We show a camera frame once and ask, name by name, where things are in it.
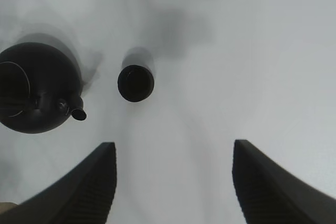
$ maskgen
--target kettle spout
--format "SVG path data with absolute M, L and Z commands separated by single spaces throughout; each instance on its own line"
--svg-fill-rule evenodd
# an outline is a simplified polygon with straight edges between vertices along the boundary
M 72 117 L 79 121 L 84 121 L 86 119 L 86 113 L 83 110 L 83 100 L 78 94 L 72 94 L 68 100 L 67 104 L 69 106 L 69 113 Z

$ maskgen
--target circular opening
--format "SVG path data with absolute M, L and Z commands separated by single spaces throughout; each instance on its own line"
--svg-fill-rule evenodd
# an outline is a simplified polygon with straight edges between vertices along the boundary
M 120 94 L 130 102 L 146 99 L 154 89 L 154 78 L 148 69 L 131 65 L 124 68 L 118 78 Z
M 74 109 L 71 112 L 71 115 L 74 119 L 79 121 L 84 121 L 86 119 L 86 113 L 82 109 Z

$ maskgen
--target white floor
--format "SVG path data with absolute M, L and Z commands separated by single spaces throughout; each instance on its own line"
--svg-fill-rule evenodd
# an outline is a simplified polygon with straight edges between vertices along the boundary
M 0 201 L 28 199 L 114 141 L 108 223 L 245 223 L 236 138 L 336 197 L 335 0 L 0 0 L 0 50 L 31 33 L 78 56 L 88 118 L 38 135 L 1 126 Z M 156 83 L 131 104 L 117 78 L 137 46 Z

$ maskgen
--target white surface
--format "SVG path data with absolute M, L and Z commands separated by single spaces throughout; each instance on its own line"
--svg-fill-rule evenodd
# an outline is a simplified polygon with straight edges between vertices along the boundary
M 44 32 L 78 56 L 88 118 L 39 135 L 1 126 L 0 201 L 20 203 L 115 141 L 109 223 L 245 223 L 232 184 L 247 138 L 336 197 L 334 0 L 0 0 L 0 49 Z M 144 102 L 117 89 L 126 52 L 154 57 Z

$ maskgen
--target black kettle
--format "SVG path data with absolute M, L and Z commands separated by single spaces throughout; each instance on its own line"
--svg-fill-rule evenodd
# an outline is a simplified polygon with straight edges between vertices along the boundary
M 72 115 L 85 120 L 81 75 L 58 49 L 36 42 L 0 54 L 0 122 L 23 133 L 52 130 Z

